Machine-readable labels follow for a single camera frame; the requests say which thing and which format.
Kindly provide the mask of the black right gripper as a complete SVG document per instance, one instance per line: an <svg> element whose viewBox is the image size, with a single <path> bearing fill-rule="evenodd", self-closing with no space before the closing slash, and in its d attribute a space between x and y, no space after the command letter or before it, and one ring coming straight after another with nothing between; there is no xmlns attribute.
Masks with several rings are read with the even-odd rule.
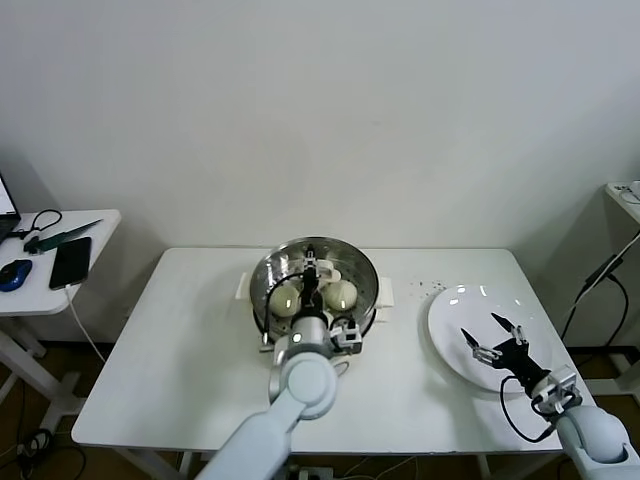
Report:
<svg viewBox="0 0 640 480"><path fill-rule="evenodd" d="M493 349L481 345L467 330L461 328L465 342L471 348L472 357L483 364L493 364L494 369L508 370L525 391L533 391L551 371L540 367L529 356L529 342L521 325L515 325L495 312L491 316L511 337Z"/></svg>

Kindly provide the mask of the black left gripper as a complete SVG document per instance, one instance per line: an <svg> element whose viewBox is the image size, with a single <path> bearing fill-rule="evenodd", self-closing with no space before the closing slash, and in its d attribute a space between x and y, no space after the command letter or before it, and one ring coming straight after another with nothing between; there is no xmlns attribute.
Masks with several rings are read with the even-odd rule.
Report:
<svg viewBox="0 0 640 480"><path fill-rule="evenodd" d="M318 259L315 247L309 244L303 259L302 290L300 292L300 311L302 316L319 316L321 313L321 294L318 291Z"/></svg>

